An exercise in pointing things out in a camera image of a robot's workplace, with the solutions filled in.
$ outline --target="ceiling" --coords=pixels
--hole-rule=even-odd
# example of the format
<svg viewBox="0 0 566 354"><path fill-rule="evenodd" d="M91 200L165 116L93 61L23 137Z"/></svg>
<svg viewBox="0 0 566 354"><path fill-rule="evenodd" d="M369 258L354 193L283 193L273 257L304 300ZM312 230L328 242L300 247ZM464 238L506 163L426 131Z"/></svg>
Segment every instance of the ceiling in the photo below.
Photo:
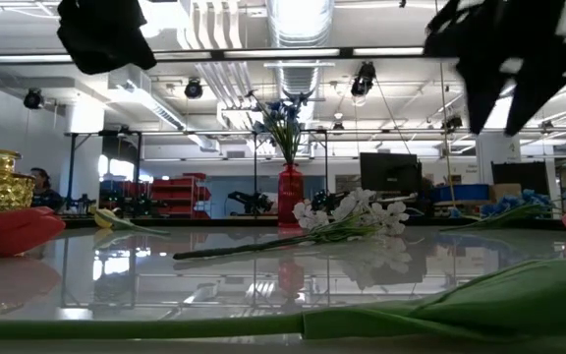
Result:
<svg viewBox="0 0 566 354"><path fill-rule="evenodd" d="M427 0L410 0L404 9L398 1L335 1L331 46L421 46L425 40L425 25L435 13L435 3ZM267 18L263 16L264 1L239 2L239 33L246 47L269 47L270 35ZM24 10L33 15L45 16L38 9ZM0 53L62 52L64 49L56 36L56 18L38 18L12 11L0 11ZM560 26L566 32L566 16ZM148 43L154 50L180 50L175 29L165 29ZM404 129L439 128L442 107L452 102L447 113L464 112L463 88L452 69L452 63L424 59L374 60L379 85L370 91L363 106L354 106L350 95L350 82L361 65L361 60L332 60L332 67L321 68L320 83L316 94L317 103L312 127L330 128L334 114L342 113L346 129L392 128L395 123ZM275 98L277 93L275 73L263 67L264 62L249 61L251 82L263 99ZM220 130L224 127L216 119L217 99L204 83L202 98L187 100L184 86L190 77L197 77L193 63L161 63L147 71L152 90L164 104L187 119L188 129ZM101 94L111 97L106 84L107 76L86 76L73 65L6 66L0 67L0 81L10 83L11 78L75 78ZM163 129L159 119L139 104L117 100L109 102L107 123L129 124L138 129ZM566 111L566 93L546 104L529 126L537 127L543 118ZM566 126L566 120L555 125ZM340 136L335 140L398 140L395 135ZM438 140L439 136L417 137Z"/></svg>

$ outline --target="box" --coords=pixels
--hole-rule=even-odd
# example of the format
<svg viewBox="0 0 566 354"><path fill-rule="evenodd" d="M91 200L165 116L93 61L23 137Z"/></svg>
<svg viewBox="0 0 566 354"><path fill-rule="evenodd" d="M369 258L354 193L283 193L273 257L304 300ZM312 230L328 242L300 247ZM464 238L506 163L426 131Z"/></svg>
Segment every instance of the box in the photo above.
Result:
<svg viewBox="0 0 566 354"><path fill-rule="evenodd" d="M490 199L498 202L503 196L521 197L521 185L519 183L504 183L490 186Z"/></svg>

